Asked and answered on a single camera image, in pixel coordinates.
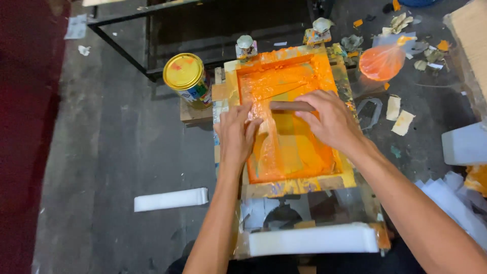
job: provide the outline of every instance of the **orange plastic bag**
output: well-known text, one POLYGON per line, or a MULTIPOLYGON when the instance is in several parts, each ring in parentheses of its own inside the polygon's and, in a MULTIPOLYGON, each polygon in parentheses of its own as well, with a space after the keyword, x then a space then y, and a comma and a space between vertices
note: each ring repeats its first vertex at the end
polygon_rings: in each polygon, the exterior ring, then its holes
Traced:
POLYGON ((380 45, 362 53, 358 64, 362 92, 384 85, 399 73, 406 59, 401 46, 412 39, 416 37, 401 36, 396 44, 380 45))

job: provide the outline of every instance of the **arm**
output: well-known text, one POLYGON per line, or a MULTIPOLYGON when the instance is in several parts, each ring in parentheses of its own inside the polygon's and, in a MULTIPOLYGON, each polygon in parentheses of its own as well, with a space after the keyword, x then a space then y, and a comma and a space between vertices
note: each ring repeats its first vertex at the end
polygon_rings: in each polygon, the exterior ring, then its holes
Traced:
POLYGON ((296 100, 317 109, 319 120, 309 112, 296 115, 362 173, 426 272, 487 273, 482 248, 380 153, 335 93, 317 90, 296 100))
POLYGON ((224 274, 228 267, 230 234, 240 174, 251 153, 262 119, 246 123, 252 104, 236 106, 220 114, 215 131, 220 139, 220 166, 215 194, 189 254, 184 274, 224 274))

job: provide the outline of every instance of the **red wall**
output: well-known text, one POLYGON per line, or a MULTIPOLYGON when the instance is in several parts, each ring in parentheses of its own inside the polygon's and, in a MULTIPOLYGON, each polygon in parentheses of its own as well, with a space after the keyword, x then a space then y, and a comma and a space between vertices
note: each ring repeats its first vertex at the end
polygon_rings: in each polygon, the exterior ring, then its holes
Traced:
POLYGON ((31 272, 69 6, 0 1, 0 273, 31 272))

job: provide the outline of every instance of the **concrete floor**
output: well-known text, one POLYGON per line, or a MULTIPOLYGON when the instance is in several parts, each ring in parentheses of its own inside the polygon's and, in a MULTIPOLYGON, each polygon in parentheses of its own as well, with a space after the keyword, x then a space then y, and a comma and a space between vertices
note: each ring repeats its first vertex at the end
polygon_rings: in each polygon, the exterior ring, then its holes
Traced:
MULTIPOLYGON (((332 28, 333 42, 357 34, 364 36, 364 48, 370 47, 371 34, 380 33, 393 16, 382 14, 386 2, 337 0, 331 17, 337 24, 332 28), (377 18, 355 30, 352 22, 367 14, 377 18)), ((401 11, 423 16, 421 24, 406 30, 418 32, 420 38, 432 35, 433 45, 441 39, 453 42, 442 17, 465 2, 441 1, 422 9, 403 7, 401 11)), ((141 0, 102 5, 99 16, 122 14, 144 5, 141 0)), ((240 32, 262 37, 261 51, 271 50, 274 42, 281 41, 297 46, 302 41, 301 29, 309 27, 311 19, 305 3, 289 5, 262 18, 266 29, 259 29, 258 22, 251 29, 230 25, 215 37, 197 36, 191 31, 194 25, 183 21, 178 26, 182 29, 178 39, 151 50, 164 59, 172 51, 190 51, 193 46, 204 49, 199 53, 204 60, 220 55, 231 58, 231 44, 227 44, 236 39, 233 33, 240 32), (290 17, 286 11, 299 16, 290 17)), ((73 14, 85 12, 89 10, 73 6, 73 14)), ((170 35, 170 30, 160 35, 170 35)), ((107 26, 105 31, 117 33, 114 39, 144 60, 144 19, 107 26)), ((401 137, 390 131, 393 123, 385 120, 386 95, 380 96, 384 108, 379 124, 364 132, 413 181, 436 179, 451 170, 443 162, 440 136, 475 121, 467 98, 458 91, 416 85, 446 86, 456 81, 455 72, 443 69, 433 77, 414 70, 415 59, 406 60, 388 90, 402 97, 403 109, 416 115, 410 132, 401 137), (401 158, 391 153, 392 145, 401 151, 401 158)), ((178 97, 162 83, 148 81, 90 30, 86 38, 67 42, 61 85, 63 102, 46 168, 34 273, 163 273, 196 238, 207 206, 135 214, 133 198, 197 187, 207 187, 211 197, 216 180, 212 125, 182 124, 178 97), (78 45, 91 46, 90 54, 79 54, 78 45)), ((371 112, 366 108, 361 117, 367 119, 371 112)))

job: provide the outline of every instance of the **hand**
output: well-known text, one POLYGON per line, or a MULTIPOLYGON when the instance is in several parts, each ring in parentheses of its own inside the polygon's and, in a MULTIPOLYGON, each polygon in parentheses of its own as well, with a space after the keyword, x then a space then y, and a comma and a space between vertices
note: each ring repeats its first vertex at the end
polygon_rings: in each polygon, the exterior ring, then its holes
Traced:
POLYGON ((213 126, 220 139, 220 165, 226 169, 236 168, 240 172, 252 152, 255 131, 263 120, 246 122, 251 108, 251 102, 234 106, 221 113, 220 123, 213 126))
POLYGON ((352 112, 333 91, 314 90, 295 101, 307 102, 319 112, 319 120, 310 112, 296 111, 296 116, 310 125, 321 142, 349 155, 364 141, 352 112))

